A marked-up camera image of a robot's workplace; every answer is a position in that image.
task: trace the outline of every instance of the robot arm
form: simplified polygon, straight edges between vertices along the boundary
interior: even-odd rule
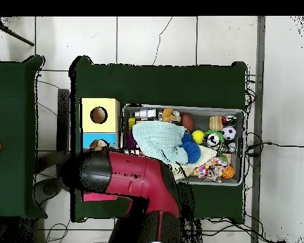
[[[111,240],[126,237],[126,230],[135,227],[136,243],[180,243],[177,186],[163,162],[118,152],[87,151],[73,161],[67,160],[61,167],[61,177],[66,185],[73,183],[79,190],[133,200],[129,214],[116,225]]]

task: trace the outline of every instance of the green table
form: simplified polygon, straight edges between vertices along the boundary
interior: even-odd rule
[[[79,56],[70,67],[71,95],[75,99],[75,142],[79,145],[79,98],[115,98],[127,103],[245,109],[245,73],[242,62],[232,66],[94,65]],[[229,217],[243,221],[243,184],[237,187],[192,185],[194,217]],[[82,202],[75,196],[76,219],[121,217],[129,201]]]
[[[0,62],[0,216],[44,218],[33,202],[36,118],[34,81],[44,58]]]

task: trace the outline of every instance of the yellow ball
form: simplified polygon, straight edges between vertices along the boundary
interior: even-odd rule
[[[191,135],[193,136],[195,143],[201,144],[203,142],[204,132],[201,130],[195,130]]]

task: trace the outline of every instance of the light blue cloth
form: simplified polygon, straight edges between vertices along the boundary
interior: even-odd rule
[[[133,126],[133,138],[145,156],[164,163],[187,164],[188,155],[182,145],[185,128],[162,121],[144,121]]]

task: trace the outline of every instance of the gray plastic bin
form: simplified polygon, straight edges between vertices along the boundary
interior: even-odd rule
[[[156,109],[161,111],[163,108],[173,108],[180,113],[189,113],[194,118],[194,130],[202,130],[206,132],[210,129],[211,116],[230,116],[237,117],[236,122],[236,152],[232,154],[231,165],[235,169],[236,174],[231,179],[223,179],[222,183],[214,182],[210,179],[199,179],[198,177],[187,177],[176,180],[176,182],[187,182],[195,185],[222,185],[222,186],[237,186],[243,181],[244,169],[244,151],[246,147],[246,114],[240,109],[218,109],[218,108],[199,108],[185,106],[159,106],[143,104],[142,106],[133,106],[126,104],[122,109],[121,132],[120,132],[120,147],[125,145],[125,137],[129,133],[128,119],[134,115],[136,111],[142,109]]]

